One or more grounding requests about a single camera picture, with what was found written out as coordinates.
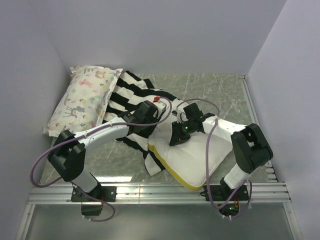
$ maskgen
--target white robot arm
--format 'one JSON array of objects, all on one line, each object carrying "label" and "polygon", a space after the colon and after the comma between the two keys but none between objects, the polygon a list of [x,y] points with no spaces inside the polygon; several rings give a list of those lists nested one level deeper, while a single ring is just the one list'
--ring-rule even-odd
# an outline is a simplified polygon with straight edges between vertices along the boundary
[{"label": "white robot arm", "polygon": [[146,126],[146,124],[158,122],[166,108],[167,105],[160,100],[153,103],[144,101],[134,113],[124,112],[113,120],[89,130],[75,134],[65,130],[58,136],[54,145],[80,136],[86,137],[57,148],[47,159],[65,182],[72,182],[89,196],[101,199],[103,196],[100,183],[84,166],[86,154],[108,141],[132,133],[141,131],[152,133],[155,125]]},{"label": "white robot arm", "polygon": [[203,114],[197,104],[192,103],[183,108],[187,121],[183,121],[178,110],[177,119],[180,122],[172,123],[172,137],[170,145],[183,143],[194,132],[209,134],[213,129],[216,119],[217,126],[213,131],[216,135],[232,143],[236,164],[231,171],[221,180],[221,184],[227,184],[233,190],[248,179],[258,167],[266,164],[273,158],[273,152],[257,124],[248,126],[223,120],[211,113]]}]

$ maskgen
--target yellow trim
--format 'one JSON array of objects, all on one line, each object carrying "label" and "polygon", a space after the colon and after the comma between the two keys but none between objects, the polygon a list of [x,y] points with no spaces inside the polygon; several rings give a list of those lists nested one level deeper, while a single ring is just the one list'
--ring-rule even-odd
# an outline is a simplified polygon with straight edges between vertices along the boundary
[{"label": "yellow trim", "polygon": [[160,154],[158,153],[155,146],[148,143],[148,149],[151,150],[155,154],[156,158],[159,159],[159,161],[162,163],[162,165],[165,167],[165,169],[167,169],[167,171],[169,173],[171,173],[172,176],[179,183],[181,183],[183,186],[185,186],[187,189],[196,191],[196,190],[199,190],[200,188],[202,188],[202,186],[192,186],[192,185],[186,183],[171,167],[169,167],[169,165],[166,163],[166,161],[160,156]]}]

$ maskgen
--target lavender wall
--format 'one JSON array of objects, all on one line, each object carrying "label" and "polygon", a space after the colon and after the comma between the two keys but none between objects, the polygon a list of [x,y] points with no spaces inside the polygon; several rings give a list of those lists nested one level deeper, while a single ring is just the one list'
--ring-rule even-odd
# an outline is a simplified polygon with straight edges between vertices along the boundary
[{"label": "lavender wall", "polygon": [[0,238],[11,240],[30,192],[31,166],[49,146],[42,127],[67,87],[67,71],[28,1],[2,2],[0,32]]},{"label": "lavender wall", "polygon": [[66,67],[247,74],[286,0],[30,0]]},{"label": "lavender wall", "polygon": [[288,0],[248,86],[306,240],[320,239],[320,2]]}]

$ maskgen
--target glass panel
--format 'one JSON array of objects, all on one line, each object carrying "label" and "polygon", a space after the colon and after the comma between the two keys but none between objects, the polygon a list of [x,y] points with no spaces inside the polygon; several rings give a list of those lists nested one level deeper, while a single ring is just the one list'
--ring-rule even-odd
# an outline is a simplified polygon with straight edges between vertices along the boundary
[{"label": "glass panel", "polygon": [[108,222],[89,222],[79,205],[37,205],[26,239],[293,240],[281,203],[254,204],[231,222],[209,204],[117,205],[116,211]]}]

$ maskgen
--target pillow with cartoon print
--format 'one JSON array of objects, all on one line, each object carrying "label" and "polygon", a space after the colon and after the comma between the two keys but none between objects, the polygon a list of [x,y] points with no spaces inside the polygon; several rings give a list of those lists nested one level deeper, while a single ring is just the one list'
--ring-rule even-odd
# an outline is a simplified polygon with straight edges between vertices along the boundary
[{"label": "pillow with cartoon print", "polygon": [[58,137],[64,130],[76,133],[102,124],[123,69],[86,65],[70,67],[70,70],[69,87],[43,127],[43,133],[50,137]]}]

